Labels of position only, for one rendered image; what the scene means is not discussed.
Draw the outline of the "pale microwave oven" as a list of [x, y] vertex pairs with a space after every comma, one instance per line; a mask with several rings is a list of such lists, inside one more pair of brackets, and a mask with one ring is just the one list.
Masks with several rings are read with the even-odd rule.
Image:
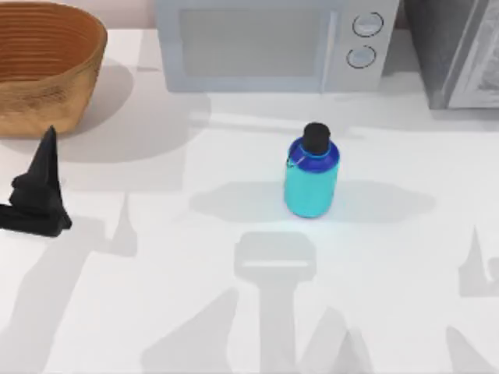
[[[348, 93], [380, 82], [400, 0], [154, 0], [165, 80], [173, 92]], [[382, 30], [359, 37], [361, 14]], [[371, 46], [376, 61], [346, 55]]]

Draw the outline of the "woven brown basket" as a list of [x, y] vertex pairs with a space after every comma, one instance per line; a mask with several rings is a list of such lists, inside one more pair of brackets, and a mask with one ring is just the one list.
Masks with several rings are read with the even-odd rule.
[[56, 2], [0, 1], [0, 137], [71, 132], [94, 93], [108, 43], [91, 13]]

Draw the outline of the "microwave knob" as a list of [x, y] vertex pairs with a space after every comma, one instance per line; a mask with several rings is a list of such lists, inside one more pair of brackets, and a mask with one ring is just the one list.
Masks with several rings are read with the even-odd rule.
[[382, 30], [383, 26], [383, 17], [378, 12], [369, 12], [354, 19], [352, 30], [359, 37], [373, 37]]
[[377, 52], [368, 45], [351, 49], [346, 55], [346, 61], [353, 69], [366, 69], [375, 63]]

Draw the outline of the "turquoise bottle with black cap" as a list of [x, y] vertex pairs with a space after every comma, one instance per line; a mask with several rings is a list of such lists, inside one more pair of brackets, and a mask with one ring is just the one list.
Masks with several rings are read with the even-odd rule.
[[311, 122], [289, 146], [285, 162], [284, 201], [295, 215], [317, 218], [331, 207], [338, 179], [340, 152], [330, 129]]

